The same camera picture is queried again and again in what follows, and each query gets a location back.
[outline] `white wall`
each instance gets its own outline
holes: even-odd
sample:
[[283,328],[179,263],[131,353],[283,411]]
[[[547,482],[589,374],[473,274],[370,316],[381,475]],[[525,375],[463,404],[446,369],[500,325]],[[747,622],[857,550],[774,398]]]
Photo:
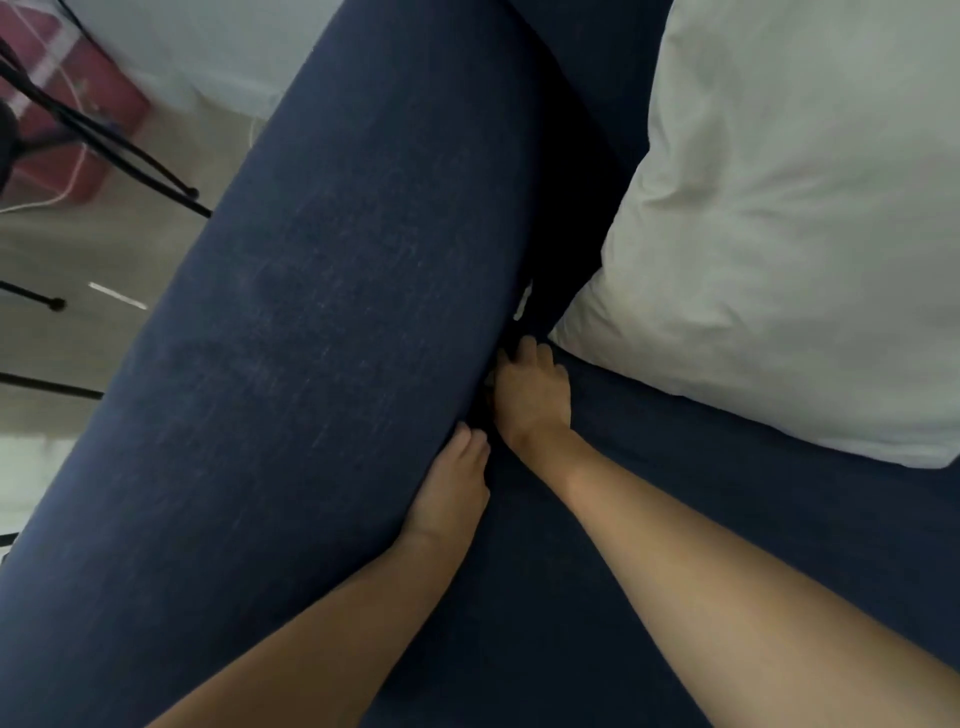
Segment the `white wall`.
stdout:
[[151,94],[269,116],[341,0],[71,0]]

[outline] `floor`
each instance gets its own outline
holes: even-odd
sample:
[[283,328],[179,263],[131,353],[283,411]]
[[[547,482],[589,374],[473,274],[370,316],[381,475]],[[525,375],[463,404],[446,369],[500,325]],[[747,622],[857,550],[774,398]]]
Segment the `floor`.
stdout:
[[[157,111],[137,141],[214,206],[260,122],[204,106]],[[204,220],[113,172],[87,206],[0,215],[0,279],[68,300],[54,314],[0,293],[0,371],[103,390]],[[20,530],[95,402],[0,386],[0,535]]]

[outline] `hand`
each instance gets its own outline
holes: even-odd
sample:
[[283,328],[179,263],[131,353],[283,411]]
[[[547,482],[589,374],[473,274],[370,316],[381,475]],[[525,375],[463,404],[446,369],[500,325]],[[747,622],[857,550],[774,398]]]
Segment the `hand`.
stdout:
[[459,566],[490,500],[483,477],[489,457],[487,434],[457,424],[410,506],[401,538],[420,538],[440,546]]
[[495,379],[496,428],[521,460],[527,462],[525,451],[539,433],[570,429],[570,380],[549,346],[524,336],[515,361],[501,350]]

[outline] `black metal stand leg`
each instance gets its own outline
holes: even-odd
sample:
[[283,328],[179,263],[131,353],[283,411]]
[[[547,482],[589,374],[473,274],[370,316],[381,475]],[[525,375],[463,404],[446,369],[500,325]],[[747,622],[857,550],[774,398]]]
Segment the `black metal stand leg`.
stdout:
[[13,293],[15,296],[30,299],[31,301],[36,301],[37,303],[43,303],[47,308],[56,313],[60,313],[66,308],[66,301],[64,299],[51,299],[47,296],[41,296],[40,294],[34,293],[26,288],[21,288],[18,285],[7,283],[5,280],[0,280],[0,291],[7,291],[8,293]]
[[30,379],[28,376],[9,375],[3,372],[0,372],[0,384],[9,384],[11,387],[19,387],[20,389],[33,389],[38,392],[50,392],[55,395],[66,395],[67,397],[79,397],[82,400],[101,400],[104,398],[104,393],[97,392],[95,389],[72,387],[69,384],[57,384],[53,381]]

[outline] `pillowcase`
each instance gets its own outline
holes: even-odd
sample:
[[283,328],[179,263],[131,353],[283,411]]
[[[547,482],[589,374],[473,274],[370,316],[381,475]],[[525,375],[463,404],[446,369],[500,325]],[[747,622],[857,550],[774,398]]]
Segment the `pillowcase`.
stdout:
[[829,448],[960,453],[960,3],[676,0],[552,339]]

